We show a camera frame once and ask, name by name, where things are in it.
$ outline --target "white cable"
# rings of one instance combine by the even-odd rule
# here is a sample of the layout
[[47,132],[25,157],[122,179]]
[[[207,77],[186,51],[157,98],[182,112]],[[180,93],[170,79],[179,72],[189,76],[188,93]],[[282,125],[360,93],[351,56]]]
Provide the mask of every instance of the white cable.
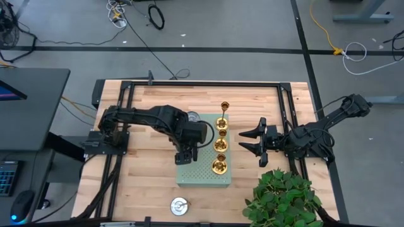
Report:
[[[361,46],[361,47],[363,48],[363,50],[365,51],[365,54],[364,54],[363,58],[361,58],[361,59],[353,59],[353,58],[351,58],[351,57],[348,56],[348,48],[349,48],[352,44],[357,44],[357,45],[359,45],[359,46]],[[350,73],[350,74],[352,74],[352,75],[356,75],[356,76],[365,75],[365,74],[367,74],[367,73],[371,73],[371,72],[376,71],[376,70],[378,70],[378,69],[382,69],[382,68],[384,68],[384,67],[391,66],[391,65],[393,65],[393,64],[396,64],[396,63],[398,63],[398,62],[404,60],[404,59],[402,59],[402,60],[400,60],[400,61],[394,61],[394,62],[392,62],[392,63],[385,64],[385,65],[383,65],[383,66],[379,66],[379,67],[377,67],[377,68],[371,69],[371,70],[366,71],[366,72],[363,72],[363,73],[353,73],[353,72],[349,71],[349,69],[347,68],[347,65],[345,64],[345,59],[351,60],[351,61],[353,61],[353,62],[360,62],[360,61],[363,61],[363,60],[366,58],[366,55],[367,55],[367,49],[366,49],[366,47],[365,47],[363,44],[361,44],[361,43],[352,42],[352,43],[350,43],[350,44],[347,45],[347,48],[345,48],[345,51],[342,52],[342,55],[343,55],[343,56],[342,56],[342,63],[343,63],[343,66],[344,66],[345,69],[348,71],[348,73]]]
[[106,8],[108,9],[108,19],[109,21],[117,28],[124,28],[127,25],[126,19],[122,17],[116,17],[116,13],[123,14],[125,13],[125,9],[123,6],[126,6],[127,4],[121,4],[119,5],[118,2],[114,0],[108,0]]

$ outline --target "computer mouse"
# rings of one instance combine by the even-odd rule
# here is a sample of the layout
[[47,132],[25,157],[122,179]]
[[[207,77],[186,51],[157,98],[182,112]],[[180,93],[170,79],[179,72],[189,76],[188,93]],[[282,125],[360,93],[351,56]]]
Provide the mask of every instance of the computer mouse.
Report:
[[11,206],[10,218],[16,223],[23,221],[30,212],[34,193],[31,190],[25,190],[17,195]]

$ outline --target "floor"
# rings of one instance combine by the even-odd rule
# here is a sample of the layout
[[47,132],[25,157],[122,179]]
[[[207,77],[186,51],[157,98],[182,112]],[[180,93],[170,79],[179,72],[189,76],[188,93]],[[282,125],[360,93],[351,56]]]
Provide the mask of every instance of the floor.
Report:
[[[307,59],[305,61],[302,54],[296,29],[291,5],[294,1],[158,1],[166,20],[165,28],[161,31],[147,26],[147,19],[134,8],[126,7],[126,15],[150,47],[183,47],[184,50],[188,47],[217,48],[211,52],[156,52],[173,72],[182,68],[189,69],[191,76],[188,79],[307,81],[313,86],[313,77],[310,78],[307,73]],[[20,22],[29,26],[41,40],[101,42],[112,38],[118,31],[107,20],[106,1],[88,0],[85,4],[80,0],[11,2],[16,12],[20,10]],[[296,2],[308,49],[330,50],[325,34],[310,19],[310,1]],[[367,71],[392,62],[393,58],[386,56],[391,46],[382,42],[402,30],[400,22],[404,19],[404,1],[400,0],[386,1],[377,11],[382,14],[390,11],[395,15],[395,20],[387,25],[354,25],[332,21],[332,14],[355,12],[367,2],[318,0],[313,7],[315,17],[328,29],[336,46],[345,48],[350,42],[360,42],[368,50],[374,51],[374,56],[360,63],[348,62],[347,67],[354,72]],[[135,5],[140,11],[146,12],[149,3]],[[21,35],[18,46],[27,46],[30,42],[29,37]],[[403,46],[404,42],[397,43],[399,45]],[[38,46],[63,48],[36,51],[16,62],[16,66],[70,69],[71,75],[64,96],[87,105],[90,104],[96,79],[146,76],[148,70],[152,70],[157,79],[171,77],[149,52],[128,48],[143,47],[130,29],[123,31],[112,42],[95,49],[72,49],[65,44],[50,43],[39,43]],[[276,54],[230,49],[238,47],[294,51]],[[23,52],[10,50],[2,53],[11,58]],[[351,93],[363,96],[403,93],[403,63],[363,76],[353,76],[343,68],[340,56],[311,54],[310,58],[323,105]],[[337,106],[332,105],[325,112]],[[404,201],[404,153],[401,142],[404,136],[403,115],[402,106],[375,105],[367,117],[347,119],[330,130],[336,140],[336,165],[349,221],[353,224],[401,225],[401,214],[404,212],[404,203],[401,202]],[[80,117],[93,123],[91,118]],[[64,136],[85,136],[90,126],[76,120],[60,107],[51,130]],[[77,182],[51,185],[48,198],[52,206],[36,212],[35,216],[42,217],[58,208],[74,194],[76,187]],[[73,201],[47,220],[68,219]]]

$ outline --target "wire bundle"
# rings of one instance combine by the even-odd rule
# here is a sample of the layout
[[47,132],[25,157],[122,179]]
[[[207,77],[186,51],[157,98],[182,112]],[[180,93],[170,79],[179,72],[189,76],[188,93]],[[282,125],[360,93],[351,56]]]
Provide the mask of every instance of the wire bundle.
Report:
[[127,21],[121,15],[125,13],[124,6],[127,4],[121,4],[116,0],[108,0],[108,19],[117,28],[124,28],[127,25]]

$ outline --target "perforated panel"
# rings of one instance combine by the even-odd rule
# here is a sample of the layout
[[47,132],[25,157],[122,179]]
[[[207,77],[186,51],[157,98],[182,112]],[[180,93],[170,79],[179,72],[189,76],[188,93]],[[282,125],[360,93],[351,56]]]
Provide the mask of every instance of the perforated panel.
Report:
[[[226,156],[227,171],[222,175],[218,175],[212,171],[211,165],[216,159],[219,152],[213,149],[213,143],[219,138],[218,130],[215,127],[216,119],[221,117],[220,114],[200,114],[201,120],[209,122],[215,130],[215,138],[211,144],[199,149],[198,160],[188,165],[177,166],[177,184],[180,187],[227,187],[232,181],[231,173],[231,152],[230,152],[230,131],[227,129],[225,139],[228,142],[228,149],[223,154]],[[206,141],[211,138],[211,130],[208,127]]]

